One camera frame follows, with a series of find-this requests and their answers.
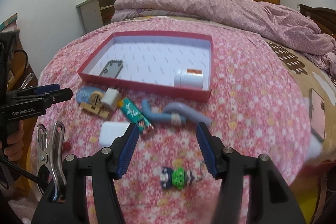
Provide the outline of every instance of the white block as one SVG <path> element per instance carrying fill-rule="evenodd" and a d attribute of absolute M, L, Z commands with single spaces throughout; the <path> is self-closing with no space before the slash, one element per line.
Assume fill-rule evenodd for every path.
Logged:
<path fill-rule="evenodd" d="M 100 102 L 103 103 L 106 108 L 115 111 L 117 109 L 117 104 L 121 99 L 122 97 L 119 91 L 108 89 Z"/>
<path fill-rule="evenodd" d="M 130 122 L 104 122 L 101 125 L 99 146 L 110 147 L 114 140 L 125 134 Z"/>

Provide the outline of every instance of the pink blanket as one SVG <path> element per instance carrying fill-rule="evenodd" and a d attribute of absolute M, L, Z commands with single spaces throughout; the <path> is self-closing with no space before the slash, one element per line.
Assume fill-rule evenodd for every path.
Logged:
<path fill-rule="evenodd" d="M 248 156 L 267 153 L 281 174 L 291 183 L 305 160 L 310 138 L 310 122 L 299 87 L 260 35 L 229 27 L 199 22 L 183 22 L 157 17 L 142 21 L 118 22 L 95 30 L 65 46 L 46 66 L 40 85 L 59 83 L 74 95 L 86 85 L 76 73 L 89 55 L 113 32 L 169 30 L 211 35 L 214 44 L 214 78 L 206 104 L 122 90 L 140 106 L 148 99 L 152 107 L 163 109 L 172 101 L 182 101 L 209 116 L 210 127 L 225 145 Z M 69 141 L 78 157 L 99 150 L 103 119 L 82 110 L 72 100 L 53 105 L 38 123 L 50 128 L 56 120 L 66 126 Z M 112 121 L 125 121 L 117 110 Z M 206 175 L 182 191 L 163 191 L 162 166 L 199 170 L 202 154 L 195 136 L 195 125 L 172 127 L 156 124 L 153 138 L 139 139 L 125 176 L 116 181 L 116 191 L 127 224 L 208 224 L 215 208 L 220 181 Z M 36 132 L 31 143 L 31 165 L 36 168 Z M 244 183 L 241 223 L 245 223 L 248 184 Z M 91 184 L 87 184 L 90 223 L 97 224 Z"/>
<path fill-rule="evenodd" d="M 253 0 L 117 0 L 123 9 L 158 9 L 198 16 L 258 33 L 306 57 L 336 76 L 336 42 L 309 18 L 286 6 Z"/>

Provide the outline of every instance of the blue gripper pad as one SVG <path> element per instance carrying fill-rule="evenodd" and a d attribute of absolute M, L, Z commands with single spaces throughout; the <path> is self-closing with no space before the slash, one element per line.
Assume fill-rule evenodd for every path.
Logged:
<path fill-rule="evenodd" d="M 218 174 L 216 167 L 216 158 L 208 140 L 209 138 L 212 138 L 212 135 L 207 130 L 206 125 L 202 124 L 203 123 L 200 123 L 196 128 L 196 137 L 208 172 L 215 178 Z"/>
<path fill-rule="evenodd" d="M 51 85 L 42 85 L 34 90 L 34 94 L 43 94 L 46 92 L 51 92 L 55 90 L 60 90 L 61 86 L 59 84 L 51 84 Z"/>
<path fill-rule="evenodd" d="M 118 168 L 116 171 L 116 174 L 119 176 L 119 178 L 122 178 L 124 174 L 126 174 L 128 166 L 131 162 L 135 147 L 137 145 L 138 139 L 139 139 L 139 127 L 138 125 L 131 123 L 126 130 L 123 137 L 125 138 L 124 146 L 119 154 L 118 159 Z"/>

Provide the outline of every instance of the red pom-pom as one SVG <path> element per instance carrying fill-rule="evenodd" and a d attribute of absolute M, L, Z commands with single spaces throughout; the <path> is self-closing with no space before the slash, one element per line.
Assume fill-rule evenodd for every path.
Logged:
<path fill-rule="evenodd" d="M 62 151 L 67 152 L 67 151 L 70 151 L 70 150 L 71 150 L 71 143 L 70 142 L 64 142 Z"/>

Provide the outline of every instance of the green toothpaste tube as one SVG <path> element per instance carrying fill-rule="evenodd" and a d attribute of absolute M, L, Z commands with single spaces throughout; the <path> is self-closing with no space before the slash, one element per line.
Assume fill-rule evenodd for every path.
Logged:
<path fill-rule="evenodd" d="M 144 115 L 142 115 L 140 110 L 130 99 L 124 98 L 120 100 L 118 102 L 118 107 L 130 122 L 134 122 L 139 126 L 140 133 L 143 133 L 144 130 L 154 130 L 154 126 L 151 124 L 151 122 L 148 121 Z"/>

